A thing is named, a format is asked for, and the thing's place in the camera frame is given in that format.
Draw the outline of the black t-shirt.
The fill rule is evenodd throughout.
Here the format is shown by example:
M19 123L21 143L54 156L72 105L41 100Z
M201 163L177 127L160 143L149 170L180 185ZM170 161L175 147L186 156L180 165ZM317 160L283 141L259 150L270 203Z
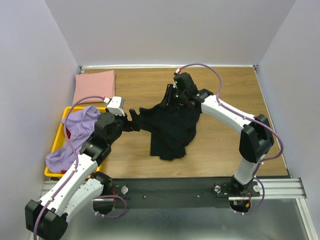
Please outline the black t-shirt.
M200 113L176 102L139 108L142 130L150 133L150 155L173 161L186 155L186 147L197 133Z

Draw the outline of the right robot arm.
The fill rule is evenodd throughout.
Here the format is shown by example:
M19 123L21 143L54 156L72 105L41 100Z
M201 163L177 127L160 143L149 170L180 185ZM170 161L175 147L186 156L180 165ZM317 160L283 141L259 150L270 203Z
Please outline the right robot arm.
M275 142L268 118L263 114L254 116L240 111L220 100L213 92L199 90L187 72L175 73L173 81L165 93L167 105L177 103L189 107L219 120L239 134L241 161L226 189L232 195L243 195L252 183L261 160Z

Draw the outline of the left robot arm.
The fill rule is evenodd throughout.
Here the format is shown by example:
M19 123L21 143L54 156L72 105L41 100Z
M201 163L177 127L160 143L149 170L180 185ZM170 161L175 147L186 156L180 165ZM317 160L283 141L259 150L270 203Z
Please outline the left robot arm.
M71 218L92 200L126 200L115 194L112 179L97 171L97 167L111 153L112 144L122 132L139 131L139 116L130 109L126 114L115 115L109 110L98 116L94 131L75 155L75 161L63 177L38 201L30 200L25 206L26 228L33 239L59 240L67 230Z

